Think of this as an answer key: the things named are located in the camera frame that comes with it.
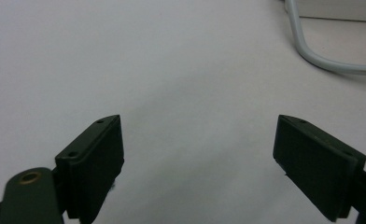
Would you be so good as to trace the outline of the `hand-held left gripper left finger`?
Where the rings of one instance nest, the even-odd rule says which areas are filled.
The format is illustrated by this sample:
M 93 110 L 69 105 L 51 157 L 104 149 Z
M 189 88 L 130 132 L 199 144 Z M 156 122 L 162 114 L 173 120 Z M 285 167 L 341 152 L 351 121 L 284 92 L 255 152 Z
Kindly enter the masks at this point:
M 92 224 L 124 163 L 119 115 L 98 119 L 56 157 L 54 177 L 61 208 Z

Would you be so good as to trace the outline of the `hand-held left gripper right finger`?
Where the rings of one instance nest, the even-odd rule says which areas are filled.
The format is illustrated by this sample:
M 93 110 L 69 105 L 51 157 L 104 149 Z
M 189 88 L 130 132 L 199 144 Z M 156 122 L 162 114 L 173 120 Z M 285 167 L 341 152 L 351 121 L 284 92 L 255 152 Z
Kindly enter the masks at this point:
M 273 157 L 328 220 L 348 217 L 366 156 L 312 123 L 278 117 Z

